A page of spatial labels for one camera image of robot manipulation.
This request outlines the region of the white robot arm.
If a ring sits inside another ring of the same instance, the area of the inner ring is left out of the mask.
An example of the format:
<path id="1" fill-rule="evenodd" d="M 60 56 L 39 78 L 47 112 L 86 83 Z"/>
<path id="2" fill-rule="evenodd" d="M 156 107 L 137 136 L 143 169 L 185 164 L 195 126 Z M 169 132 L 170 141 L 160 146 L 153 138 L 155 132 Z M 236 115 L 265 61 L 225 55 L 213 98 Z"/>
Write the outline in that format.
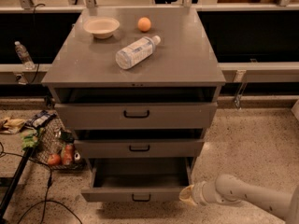
<path id="1" fill-rule="evenodd" d="M 293 194 L 248 184 L 233 175 L 219 175 L 214 181 L 203 181 L 184 188 L 179 199 L 190 205 L 237 206 L 251 203 L 285 221 L 299 224 L 299 187 Z"/>

